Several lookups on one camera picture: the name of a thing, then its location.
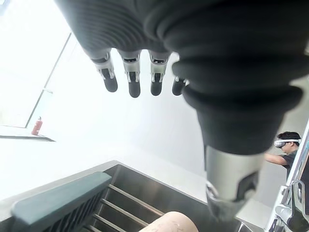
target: robotic finger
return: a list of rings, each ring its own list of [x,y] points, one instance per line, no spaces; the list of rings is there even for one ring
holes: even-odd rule
[[[125,52],[118,50],[124,63],[125,73],[129,83],[131,97],[137,98],[140,95],[140,50]]]
[[[118,83],[115,77],[110,51],[111,49],[107,49],[101,59],[92,59],[92,62],[103,77],[106,89],[109,92],[115,92],[118,89]]]
[[[149,51],[151,61],[151,93],[158,96],[162,91],[162,81],[165,75],[170,53]]]
[[[185,87],[186,82],[187,81],[185,79],[182,79],[182,78],[180,78],[178,76],[175,76],[173,87],[172,87],[172,93],[175,96],[181,95],[182,90]]]

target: man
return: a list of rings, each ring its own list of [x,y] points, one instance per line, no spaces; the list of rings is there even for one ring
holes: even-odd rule
[[[286,155],[271,155],[266,153],[265,154],[265,160],[274,164],[282,165],[286,168],[286,178],[290,174],[292,164],[294,162],[299,143],[300,143],[300,136],[296,132],[284,132],[277,136],[279,140],[275,142],[275,146],[277,148],[281,148],[281,150]],[[301,180],[305,184],[305,203],[306,203],[306,214],[309,215],[309,160],[307,161],[307,164],[305,166],[305,169],[303,171]]]

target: countertop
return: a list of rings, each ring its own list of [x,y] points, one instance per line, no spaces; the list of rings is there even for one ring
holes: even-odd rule
[[[207,202],[206,178],[128,144],[62,144],[0,139],[0,221],[9,217],[5,202],[15,195],[116,160]],[[264,227],[269,207],[250,200],[238,218]]]

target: metal rack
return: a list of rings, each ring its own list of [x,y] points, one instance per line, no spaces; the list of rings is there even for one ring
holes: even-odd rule
[[[128,194],[127,192],[117,188],[116,186],[112,185],[112,184],[109,184],[108,186],[108,191],[112,190],[112,191],[115,191],[117,193],[120,193],[122,194],[123,196],[127,197],[128,199],[134,201],[136,204],[142,206],[143,208],[147,209],[148,211],[158,215],[159,217],[163,216],[164,213],[161,212],[160,210],[152,207],[151,205],[141,201],[140,199]],[[107,206],[107,207],[110,207],[112,208],[113,210],[116,210],[118,213],[121,213],[123,215],[125,215],[126,217],[130,218],[132,221],[134,221],[135,223],[141,225],[142,227],[146,227],[148,226],[148,223],[143,221],[142,219],[136,217],[135,215],[131,214],[130,212],[118,207],[117,205],[111,203],[110,201],[102,198],[100,200],[100,204],[101,206],[104,205],[104,206]],[[97,220],[99,221],[100,223],[104,223],[105,225],[107,225],[108,227],[118,231],[118,232],[126,232],[125,230],[123,230],[122,228],[120,228],[119,226],[115,225],[114,223],[108,221],[107,219],[101,217],[98,213],[94,213],[92,215],[93,219],[94,220]],[[96,228],[95,225],[84,225],[83,226],[83,229],[86,229],[90,232],[102,232],[101,230],[99,230],[98,228]]]

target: fire extinguisher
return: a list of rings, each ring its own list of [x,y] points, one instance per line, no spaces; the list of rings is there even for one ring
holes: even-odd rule
[[[38,135],[40,129],[41,129],[41,126],[42,126],[43,122],[41,120],[41,117],[36,121],[35,125],[34,125],[34,128],[31,132],[31,134],[33,135]]]

